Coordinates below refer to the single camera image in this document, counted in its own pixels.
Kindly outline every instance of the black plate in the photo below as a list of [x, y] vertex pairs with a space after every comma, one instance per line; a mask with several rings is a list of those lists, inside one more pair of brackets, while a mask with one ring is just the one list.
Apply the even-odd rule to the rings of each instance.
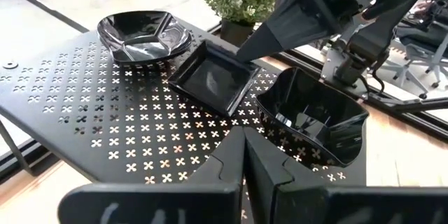
[[236, 60], [233, 52], [204, 41], [168, 81], [171, 89], [199, 107], [230, 117], [259, 70]]
[[168, 60], [189, 49], [192, 37], [165, 11], [117, 13], [97, 27], [101, 42], [119, 64], [148, 64]]
[[369, 113], [300, 68], [280, 73], [256, 101], [266, 137], [288, 143], [286, 150], [296, 150], [300, 141], [306, 141], [322, 153], [319, 165], [345, 167], [358, 157]]

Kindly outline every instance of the perforated metal surface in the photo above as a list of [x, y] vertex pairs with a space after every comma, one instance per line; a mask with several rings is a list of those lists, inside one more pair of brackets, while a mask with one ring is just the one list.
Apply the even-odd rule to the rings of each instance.
[[[277, 77], [263, 69], [233, 119], [199, 110], [168, 88], [168, 77], [202, 39], [235, 48], [183, 24], [193, 34], [192, 48], [165, 63], [120, 67], [91, 31], [57, 53], [16, 69], [2, 69], [0, 113], [92, 180], [182, 182], [232, 126], [267, 133], [254, 99]], [[295, 159], [301, 158], [307, 158], [307, 164], [312, 164], [309, 168], [323, 179], [365, 185], [365, 150], [355, 165], [345, 169], [318, 165], [327, 160], [305, 142], [296, 151]], [[250, 216], [247, 204], [245, 198], [244, 219]]]

